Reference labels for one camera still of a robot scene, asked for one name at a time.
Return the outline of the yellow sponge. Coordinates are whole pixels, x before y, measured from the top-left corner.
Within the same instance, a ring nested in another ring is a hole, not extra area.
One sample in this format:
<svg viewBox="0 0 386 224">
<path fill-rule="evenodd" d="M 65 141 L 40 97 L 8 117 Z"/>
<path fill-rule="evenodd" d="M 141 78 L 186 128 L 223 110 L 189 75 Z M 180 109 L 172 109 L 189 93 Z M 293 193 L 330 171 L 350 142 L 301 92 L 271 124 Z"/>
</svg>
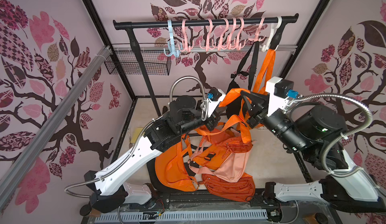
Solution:
<svg viewBox="0 0 386 224">
<path fill-rule="evenodd" d="M 138 139 L 140 133 L 142 132 L 142 127 L 137 127 L 131 130 L 131 137 L 130 137 L 130 143 L 135 144 L 136 140 Z"/>
</svg>

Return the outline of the black clothes rack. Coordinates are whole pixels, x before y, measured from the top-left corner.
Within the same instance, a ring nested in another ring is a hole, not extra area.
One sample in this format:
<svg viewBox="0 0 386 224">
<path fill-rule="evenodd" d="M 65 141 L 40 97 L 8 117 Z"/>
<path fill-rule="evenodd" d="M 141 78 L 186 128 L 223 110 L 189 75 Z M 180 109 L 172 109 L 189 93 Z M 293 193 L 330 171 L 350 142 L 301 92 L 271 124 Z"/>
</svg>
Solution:
<svg viewBox="0 0 386 224">
<path fill-rule="evenodd" d="M 293 16 L 282 16 L 282 26 L 286 26 L 287 24 L 294 24 L 298 21 L 299 14 L 296 13 Z M 257 24 L 260 23 L 261 18 L 247 18 L 244 19 L 245 24 Z M 277 17 L 268 17 L 265 18 L 264 23 L 266 24 L 275 24 L 277 23 Z M 159 105 L 156 101 L 156 97 L 149 79 L 148 72 L 145 68 L 145 61 L 143 59 L 142 53 L 140 51 L 140 44 L 135 36 L 135 29 L 147 29 L 147 28 L 167 28 L 167 22 L 117 22 L 113 21 L 114 28 L 116 30 L 124 30 L 126 31 L 132 52 L 134 53 L 136 60 L 139 64 L 140 73 L 143 76 L 146 87 L 150 94 L 150 97 L 153 101 L 154 108 L 156 110 L 157 115 L 161 115 Z M 213 20 L 214 26 L 224 26 L 225 22 L 223 20 Z M 173 28 L 182 27 L 182 21 L 172 21 Z M 194 20 L 194 21 L 186 21 L 186 27 L 206 27 L 209 26 L 209 22 L 207 20 Z"/>
</svg>

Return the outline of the white plastic hook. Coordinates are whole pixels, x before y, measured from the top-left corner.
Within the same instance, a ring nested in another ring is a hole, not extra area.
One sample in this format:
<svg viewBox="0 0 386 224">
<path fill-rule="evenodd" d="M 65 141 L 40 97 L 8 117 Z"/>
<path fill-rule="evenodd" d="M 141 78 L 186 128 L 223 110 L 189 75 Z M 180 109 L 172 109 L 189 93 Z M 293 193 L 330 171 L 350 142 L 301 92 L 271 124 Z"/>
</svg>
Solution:
<svg viewBox="0 0 386 224">
<path fill-rule="evenodd" d="M 268 51 L 268 49 L 270 47 L 270 44 L 271 44 L 271 41 L 273 39 L 275 31 L 278 30 L 280 28 L 281 24 L 282 24 L 282 17 L 281 16 L 277 17 L 277 20 L 278 20 L 277 25 L 275 27 L 271 26 L 270 35 L 267 38 L 267 40 L 265 41 L 265 44 L 261 47 L 261 51 L 262 52 Z"/>
</svg>

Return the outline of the pink plastic hook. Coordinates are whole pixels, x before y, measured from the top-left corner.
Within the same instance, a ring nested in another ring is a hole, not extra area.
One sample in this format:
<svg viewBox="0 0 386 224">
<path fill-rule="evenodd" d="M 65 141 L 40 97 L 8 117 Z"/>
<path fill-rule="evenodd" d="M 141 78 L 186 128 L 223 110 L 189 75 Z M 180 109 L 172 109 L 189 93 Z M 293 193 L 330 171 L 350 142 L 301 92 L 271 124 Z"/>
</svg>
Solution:
<svg viewBox="0 0 386 224">
<path fill-rule="evenodd" d="M 187 21 L 186 19 L 182 21 L 182 33 L 184 38 L 182 39 L 182 42 L 179 45 L 179 51 L 190 53 L 194 45 L 189 46 L 188 44 L 188 36 L 186 33 L 186 21 Z"/>
<path fill-rule="evenodd" d="M 203 47 L 203 49 L 206 52 L 209 52 L 210 50 L 216 49 L 216 42 L 214 39 L 212 39 L 212 36 L 211 36 L 212 31 L 214 29 L 213 21 L 210 18 L 207 19 L 207 21 L 209 22 L 209 29 L 208 29 L 208 32 L 206 35 L 206 43 L 205 43 L 205 46 Z"/>
<path fill-rule="evenodd" d="M 265 18 L 262 17 L 261 20 L 260 20 L 260 23 L 255 31 L 255 34 L 253 37 L 249 36 L 248 37 L 248 40 L 251 41 L 251 42 L 261 42 L 261 39 L 260 39 L 260 32 L 262 30 L 262 27 L 263 27 L 263 23 L 264 23 L 264 20 Z"/>
<path fill-rule="evenodd" d="M 241 43 L 240 43 L 241 34 L 243 32 L 245 23 L 244 23 L 244 19 L 242 17 L 238 17 L 237 19 L 240 20 L 240 28 L 239 28 L 239 31 L 237 33 L 236 39 L 235 39 L 234 49 L 240 50 L 242 48 Z"/>
<path fill-rule="evenodd" d="M 225 22 L 225 28 L 223 29 L 222 33 L 220 34 L 220 39 L 219 39 L 219 42 L 217 44 L 217 50 L 218 51 L 225 50 L 228 48 L 228 40 L 225 39 L 224 37 L 225 37 L 226 32 L 229 29 L 229 22 L 228 22 L 228 19 L 226 19 L 226 18 L 222 18 L 222 20 Z"/>
<path fill-rule="evenodd" d="M 227 42 L 226 42 L 226 50 L 230 50 L 231 49 L 231 46 L 232 46 L 232 36 L 236 30 L 236 27 L 237 27 L 237 19 L 235 17 L 232 18 L 232 21 L 233 21 L 233 25 L 232 25 L 232 30 L 231 32 L 229 33 L 228 37 L 227 37 Z"/>
</svg>

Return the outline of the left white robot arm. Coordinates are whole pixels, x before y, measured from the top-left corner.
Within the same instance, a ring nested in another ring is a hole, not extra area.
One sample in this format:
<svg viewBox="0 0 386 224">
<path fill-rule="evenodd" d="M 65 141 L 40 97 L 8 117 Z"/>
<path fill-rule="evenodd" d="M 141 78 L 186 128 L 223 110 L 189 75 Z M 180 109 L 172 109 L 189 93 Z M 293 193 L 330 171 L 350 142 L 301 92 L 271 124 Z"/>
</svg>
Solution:
<svg viewBox="0 0 386 224">
<path fill-rule="evenodd" d="M 169 103 L 169 109 L 160 118 L 144 128 L 138 145 L 132 147 L 113 164 L 99 171 L 90 171 L 84 177 L 93 180 L 88 187 L 93 190 L 89 203 L 91 208 L 109 213 L 123 204 L 152 206 L 158 194 L 150 184 L 132 185 L 126 180 L 152 159 L 187 138 L 192 130 L 206 126 L 212 130 L 220 120 L 215 111 L 225 98 L 225 93 L 209 94 L 206 120 L 202 120 L 200 105 L 192 96 L 180 96 Z"/>
</svg>

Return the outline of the grey aluminium rail left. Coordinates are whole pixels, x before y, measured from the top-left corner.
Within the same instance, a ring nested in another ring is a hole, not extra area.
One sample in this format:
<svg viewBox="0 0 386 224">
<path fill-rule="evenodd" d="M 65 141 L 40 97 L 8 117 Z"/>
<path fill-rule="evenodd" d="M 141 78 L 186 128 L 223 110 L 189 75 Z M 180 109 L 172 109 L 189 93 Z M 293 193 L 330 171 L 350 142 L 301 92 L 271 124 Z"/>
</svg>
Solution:
<svg viewBox="0 0 386 224">
<path fill-rule="evenodd" d="M 8 203 L 8 200 L 17 189 L 19 183 L 23 180 L 37 157 L 39 157 L 53 134 L 64 121 L 68 112 L 79 99 L 81 93 L 86 89 L 98 68 L 111 53 L 112 47 L 104 46 L 101 48 L 91 61 L 90 66 L 86 68 L 82 76 L 71 87 L 63 101 L 61 101 L 58 107 L 53 111 L 52 116 L 47 120 L 43 127 L 40 128 L 32 142 L 26 147 L 20 157 L 1 179 L 1 209 Z"/>
</svg>

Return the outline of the peach pink bag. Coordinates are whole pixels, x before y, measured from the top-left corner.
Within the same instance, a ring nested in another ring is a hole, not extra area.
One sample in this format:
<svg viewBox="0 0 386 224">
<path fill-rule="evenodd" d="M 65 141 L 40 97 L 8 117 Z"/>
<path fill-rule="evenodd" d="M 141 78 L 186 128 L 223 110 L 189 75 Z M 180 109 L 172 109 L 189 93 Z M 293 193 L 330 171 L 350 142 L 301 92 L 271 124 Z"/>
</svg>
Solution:
<svg viewBox="0 0 386 224">
<path fill-rule="evenodd" d="M 196 174 L 209 174 L 219 177 L 227 182 L 237 182 L 243 175 L 250 152 L 234 153 L 217 170 L 210 170 L 207 167 L 194 168 L 189 165 L 191 171 Z"/>
</svg>

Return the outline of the left metal flex conduit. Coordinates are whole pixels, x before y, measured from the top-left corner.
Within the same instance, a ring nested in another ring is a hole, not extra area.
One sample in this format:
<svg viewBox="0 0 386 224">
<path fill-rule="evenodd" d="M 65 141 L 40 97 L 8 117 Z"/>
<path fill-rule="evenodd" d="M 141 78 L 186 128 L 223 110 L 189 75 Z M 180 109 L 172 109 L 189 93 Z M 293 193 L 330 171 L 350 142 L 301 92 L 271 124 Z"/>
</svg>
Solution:
<svg viewBox="0 0 386 224">
<path fill-rule="evenodd" d="M 194 77 L 194 76 L 184 76 L 184 77 L 181 77 L 179 78 L 178 80 L 176 80 L 173 85 L 171 86 L 171 89 L 169 91 L 169 102 L 172 101 L 172 98 L 173 98 L 173 91 L 175 89 L 175 87 L 177 86 L 178 83 L 180 83 L 181 81 L 183 80 L 187 80 L 187 79 L 191 79 L 191 80 L 194 80 L 198 83 L 200 89 L 201 89 L 201 93 L 202 93 L 202 97 L 203 97 L 203 100 L 206 101 L 206 93 L 205 93 L 205 87 L 204 87 L 204 84 L 201 82 L 200 79 L 198 79 L 197 77 Z M 159 116 L 158 118 L 156 119 L 152 119 L 152 121 L 150 121 L 144 128 L 143 130 L 140 132 L 134 146 L 131 148 L 131 150 L 127 151 L 124 155 L 123 155 L 123 160 L 121 160 L 120 158 L 118 160 L 116 160 L 113 164 L 111 164 L 109 166 L 109 170 L 106 168 L 105 170 L 102 170 L 102 173 L 105 173 L 104 175 L 95 175 L 95 178 L 92 179 L 92 180 L 89 180 L 89 181 L 84 181 L 84 182 L 80 182 L 80 183 L 76 183 L 76 184 L 71 184 L 69 186 L 67 186 L 65 189 L 64 189 L 64 192 L 68 195 L 71 195 L 71 196 L 75 196 L 75 197 L 79 197 L 79 198 L 90 198 L 90 195 L 84 195 L 84 194 L 78 194 L 78 193 L 75 193 L 75 192 L 72 192 L 70 191 L 70 189 L 72 188 L 76 188 L 76 187 L 80 187 L 80 186 L 86 186 L 88 184 L 94 184 L 96 182 L 104 182 L 105 179 L 108 179 L 110 176 L 112 176 L 115 172 L 117 172 L 122 166 L 124 166 L 126 164 L 127 161 L 129 161 L 130 158 L 133 158 L 134 157 L 134 153 L 135 151 L 137 150 L 137 147 L 139 145 L 139 142 L 141 141 L 141 138 L 143 137 L 144 135 L 144 132 L 147 130 L 148 127 L 150 127 L 153 123 L 155 123 L 157 120 L 161 119 L 162 117 L 164 117 L 166 114 L 163 114 L 161 116 Z"/>
</svg>

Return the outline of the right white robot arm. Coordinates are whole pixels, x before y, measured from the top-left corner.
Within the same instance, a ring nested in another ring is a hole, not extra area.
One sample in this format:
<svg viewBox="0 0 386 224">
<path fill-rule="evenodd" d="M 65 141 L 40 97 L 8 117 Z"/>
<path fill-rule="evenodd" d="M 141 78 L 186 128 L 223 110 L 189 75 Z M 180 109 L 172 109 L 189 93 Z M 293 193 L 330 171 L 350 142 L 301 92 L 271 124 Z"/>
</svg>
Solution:
<svg viewBox="0 0 386 224">
<path fill-rule="evenodd" d="M 336 93 L 320 93 L 287 100 L 283 107 L 269 113 L 273 106 L 268 95 L 241 91 L 247 124 L 264 125 L 291 153 L 301 153 L 306 162 L 327 173 L 323 179 L 306 184 L 267 182 L 263 193 L 269 203 L 314 201 L 346 213 L 386 212 L 385 193 L 375 179 L 356 165 L 342 141 L 369 127 L 370 109 L 361 101 Z M 364 114 L 359 126 L 349 129 L 343 116 L 316 102 L 318 98 L 336 98 L 352 102 Z"/>
</svg>

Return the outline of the metal flex conduit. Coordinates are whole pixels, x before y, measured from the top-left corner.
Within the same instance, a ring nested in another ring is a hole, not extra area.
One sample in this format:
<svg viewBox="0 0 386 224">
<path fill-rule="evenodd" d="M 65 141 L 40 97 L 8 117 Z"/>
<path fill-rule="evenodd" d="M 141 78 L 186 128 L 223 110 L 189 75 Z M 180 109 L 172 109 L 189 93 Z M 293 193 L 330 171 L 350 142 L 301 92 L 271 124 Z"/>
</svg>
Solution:
<svg viewBox="0 0 386 224">
<path fill-rule="evenodd" d="M 357 106 L 359 110 L 365 115 L 365 120 L 356 127 L 348 127 L 346 120 L 333 120 L 333 123 L 343 123 L 343 127 L 340 130 L 335 130 L 332 140 L 325 143 L 320 152 L 321 166 L 327 174 L 333 177 L 347 192 L 347 194 L 354 200 L 360 201 L 376 201 L 379 194 L 382 192 L 375 181 L 370 177 L 367 172 L 356 165 L 350 158 L 349 154 L 342 150 L 343 158 L 348 166 L 344 169 L 332 169 L 327 165 L 327 156 L 334 146 L 340 143 L 343 139 L 347 139 L 349 136 L 353 136 L 355 133 L 366 129 L 373 122 L 373 114 L 364 103 L 358 101 L 352 97 L 336 94 L 336 93 L 319 93 L 308 96 L 298 97 L 290 100 L 284 107 L 283 113 L 290 113 L 301 103 L 307 102 L 316 98 L 335 98 L 344 101 L 349 101 Z"/>
<path fill-rule="evenodd" d="M 180 83 L 181 81 L 183 80 L 187 80 L 187 79 L 191 79 L 191 80 L 194 80 L 198 83 L 200 89 L 201 89 L 201 93 L 202 93 L 202 97 L 203 97 L 203 100 L 206 101 L 206 93 L 205 93 L 205 87 L 204 87 L 204 84 L 201 82 L 200 79 L 198 79 L 197 77 L 194 77 L 194 76 L 184 76 L 184 77 L 181 77 L 179 78 L 178 80 L 176 80 L 173 85 L 171 86 L 171 89 L 169 91 L 169 102 L 172 101 L 172 98 L 173 98 L 173 91 L 175 89 L 175 87 L 177 86 L 178 83 Z M 124 166 L 126 164 L 127 161 L 129 161 L 130 158 L 133 158 L 134 157 L 134 153 L 135 151 L 137 150 L 137 147 L 139 145 L 139 142 L 141 141 L 141 138 L 143 137 L 144 135 L 144 132 L 147 130 L 148 127 L 150 127 L 153 123 L 155 123 L 157 120 L 161 119 L 162 117 L 164 117 L 166 114 L 163 114 L 161 116 L 159 116 L 158 118 L 156 119 L 152 119 L 152 121 L 150 121 L 144 128 L 143 130 L 140 132 L 134 146 L 131 148 L 131 150 L 127 151 L 124 155 L 123 155 L 123 160 L 121 160 L 120 158 L 118 160 L 116 160 L 113 164 L 111 164 L 109 166 L 109 170 L 106 168 L 105 170 L 102 170 L 102 173 L 105 173 L 104 175 L 95 175 L 95 178 L 92 179 L 92 180 L 89 180 L 89 181 L 84 181 L 84 182 L 80 182 L 80 183 L 76 183 L 76 184 L 71 184 L 69 186 L 67 186 L 65 189 L 64 189 L 64 192 L 68 195 L 71 195 L 71 196 L 75 196 L 75 197 L 79 197 L 79 198 L 90 198 L 90 195 L 84 195 L 84 194 L 78 194 L 78 193 L 75 193 L 75 192 L 72 192 L 70 191 L 70 189 L 72 188 L 76 188 L 76 187 L 80 187 L 80 186 L 86 186 L 88 184 L 94 184 L 96 182 L 104 182 L 105 179 L 108 179 L 110 176 L 112 176 L 115 172 L 117 172 L 122 166 Z"/>
</svg>

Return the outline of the light blue plastic hook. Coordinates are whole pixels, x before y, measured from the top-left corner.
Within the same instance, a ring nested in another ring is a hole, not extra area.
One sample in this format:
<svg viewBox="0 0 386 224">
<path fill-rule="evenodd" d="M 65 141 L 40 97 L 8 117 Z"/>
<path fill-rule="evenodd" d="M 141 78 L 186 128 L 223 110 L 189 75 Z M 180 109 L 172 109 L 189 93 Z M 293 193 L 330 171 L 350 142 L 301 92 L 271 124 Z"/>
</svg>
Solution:
<svg viewBox="0 0 386 224">
<path fill-rule="evenodd" d="M 180 51 L 176 49 L 176 45 L 173 37 L 173 26 L 172 26 L 171 20 L 167 21 L 167 29 L 169 33 L 169 41 L 167 42 L 168 53 L 166 52 L 166 49 L 163 49 L 163 52 L 167 57 L 174 56 L 175 58 L 178 58 L 180 56 Z"/>
</svg>

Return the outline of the dark orange strapped bag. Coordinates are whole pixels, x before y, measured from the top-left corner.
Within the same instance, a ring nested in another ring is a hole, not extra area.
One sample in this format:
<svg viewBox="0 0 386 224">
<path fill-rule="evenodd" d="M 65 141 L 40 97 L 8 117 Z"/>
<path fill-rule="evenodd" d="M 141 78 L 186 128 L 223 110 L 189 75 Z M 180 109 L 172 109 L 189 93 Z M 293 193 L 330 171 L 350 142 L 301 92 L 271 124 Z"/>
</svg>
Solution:
<svg viewBox="0 0 386 224">
<path fill-rule="evenodd" d="M 216 147 L 223 147 L 232 153 L 247 153 L 252 149 L 252 140 L 250 128 L 246 122 L 245 113 L 242 110 L 242 104 L 249 103 L 249 100 L 241 100 L 237 107 L 231 105 L 241 97 L 242 93 L 249 93 L 249 90 L 234 88 L 228 92 L 224 100 L 220 103 L 221 107 L 234 110 L 228 117 L 226 123 L 219 122 L 213 130 L 206 126 L 196 128 L 196 132 L 205 137 L 206 140 Z"/>
</svg>

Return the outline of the dark orange waist bag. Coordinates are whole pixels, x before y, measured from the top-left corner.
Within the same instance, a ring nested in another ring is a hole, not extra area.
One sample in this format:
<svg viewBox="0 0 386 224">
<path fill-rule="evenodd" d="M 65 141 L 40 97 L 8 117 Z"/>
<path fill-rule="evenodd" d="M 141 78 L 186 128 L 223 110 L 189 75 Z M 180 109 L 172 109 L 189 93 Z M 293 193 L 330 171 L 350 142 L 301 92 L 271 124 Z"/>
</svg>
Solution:
<svg viewBox="0 0 386 224">
<path fill-rule="evenodd" d="M 253 178 L 247 173 L 243 173 L 237 182 L 227 182 L 217 176 L 203 174 L 198 184 L 204 185 L 212 195 L 238 202 L 249 202 L 255 195 Z"/>
</svg>

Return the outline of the right metal flex conduit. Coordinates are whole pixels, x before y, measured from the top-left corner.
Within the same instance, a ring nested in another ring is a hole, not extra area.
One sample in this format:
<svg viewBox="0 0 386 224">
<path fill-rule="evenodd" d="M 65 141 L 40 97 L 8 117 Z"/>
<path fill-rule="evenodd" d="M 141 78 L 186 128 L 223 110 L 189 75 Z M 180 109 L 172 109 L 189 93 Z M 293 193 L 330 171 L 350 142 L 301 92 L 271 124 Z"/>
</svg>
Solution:
<svg viewBox="0 0 386 224">
<path fill-rule="evenodd" d="M 357 106 L 359 110 L 365 115 L 365 120 L 356 127 L 348 127 L 346 120 L 333 120 L 333 123 L 343 123 L 343 127 L 340 130 L 335 130 L 332 140 L 325 143 L 320 152 L 321 166 L 327 174 L 333 177 L 347 192 L 347 194 L 354 200 L 360 201 L 376 201 L 379 194 L 382 192 L 375 181 L 370 177 L 367 172 L 356 165 L 350 158 L 349 154 L 342 150 L 343 158 L 348 166 L 344 169 L 332 169 L 327 165 L 327 156 L 334 146 L 340 143 L 343 139 L 347 139 L 349 136 L 353 136 L 355 133 L 366 129 L 373 122 L 373 114 L 364 103 L 358 101 L 352 97 L 336 94 L 336 93 L 319 93 L 308 96 L 298 97 L 290 100 L 284 107 L 283 113 L 290 113 L 301 103 L 307 102 L 316 98 L 335 98 L 344 101 L 349 101 Z"/>
</svg>

